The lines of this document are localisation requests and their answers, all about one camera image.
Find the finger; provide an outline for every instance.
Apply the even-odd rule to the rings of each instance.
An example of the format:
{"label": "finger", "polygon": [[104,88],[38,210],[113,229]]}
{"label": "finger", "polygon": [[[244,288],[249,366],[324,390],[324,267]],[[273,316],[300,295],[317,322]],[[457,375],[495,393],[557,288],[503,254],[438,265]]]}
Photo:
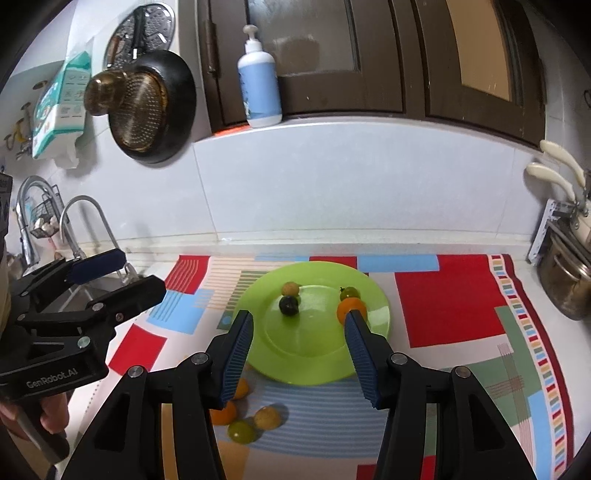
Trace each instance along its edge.
{"label": "finger", "polygon": [[15,421],[18,415],[18,407],[7,403],[0,403],[0,415],[3,415],[8,420]]}
{"label": "finger", "polygon": [[43,415],[41,425],[49,433],[60,433],[68,426],[70,412],[68,412],[68,400],[65,393],[41,399]]}
{"label": "finger", "polygon": [[0,420],[2,420],[2,423],[4,425],[6,425],[6,428],[8,430],[10,430],[17,437],[20,437],[20,438],[25,439],[25,440],[28,440],[29,439],[29,437],[27,436],[27,434],[23,431],[23,429],[16,422],[16,420],[11,420],[11,419],[7,418],[5,415],[3,415],[2,413],[0,413]]}

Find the metal pot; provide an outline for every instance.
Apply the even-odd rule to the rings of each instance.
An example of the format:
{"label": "metal pot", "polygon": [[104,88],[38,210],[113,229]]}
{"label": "metal pot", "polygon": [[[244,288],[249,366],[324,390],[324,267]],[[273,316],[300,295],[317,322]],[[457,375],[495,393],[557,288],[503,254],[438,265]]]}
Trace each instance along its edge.
{"label": "metal pot", "polygon": [[554,233],[538,265],[544,291],[571,320],[591,320],[591,270]]}

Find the soap bottle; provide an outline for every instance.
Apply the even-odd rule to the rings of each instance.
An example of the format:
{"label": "soap bottle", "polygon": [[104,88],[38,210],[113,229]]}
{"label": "soap bottle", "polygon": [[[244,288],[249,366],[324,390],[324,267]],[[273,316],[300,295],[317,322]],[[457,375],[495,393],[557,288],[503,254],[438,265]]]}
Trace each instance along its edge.
{"label": "soap bottle", "polygon": [[246,119],[253,128],[270,127],[281,122],[281,99],[275,72],[275,59],[263,51],[256,39],[258,28],[247,25],[242,31],[248,35],[246,54],[238,60],[238,75]]}

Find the green plate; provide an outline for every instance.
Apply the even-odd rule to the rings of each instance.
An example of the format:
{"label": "green plate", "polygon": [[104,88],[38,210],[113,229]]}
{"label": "green plate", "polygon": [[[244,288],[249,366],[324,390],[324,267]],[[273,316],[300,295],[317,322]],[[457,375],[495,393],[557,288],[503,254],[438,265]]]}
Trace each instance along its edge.
{"label": "green plate", "polygon": [[[300,312],[294,317],[279,311],[281,287],[288,281],[301,285]],[[240,297],[233,316],[249,310],[255,325],[248,362],[260,373],[294,385],[321,385],[355,373],[336,317],[341,287],[359,290],[370,330],[387,337],[388,299],[373,280],[337,263],[299,262],[265,274]]]}

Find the window pane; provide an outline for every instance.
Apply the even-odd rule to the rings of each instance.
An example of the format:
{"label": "window pane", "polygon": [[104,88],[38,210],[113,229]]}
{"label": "window pane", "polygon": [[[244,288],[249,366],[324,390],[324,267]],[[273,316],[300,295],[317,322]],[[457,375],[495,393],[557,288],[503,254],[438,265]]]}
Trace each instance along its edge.
{"label": "window pane", "polygon": [[493,0],[447,0],[460,56],[462,83],[512,100],[505,36]]}
{"label": "window pane", "polygon": [[356,70],[349,0],[248,0],[277,74]]}

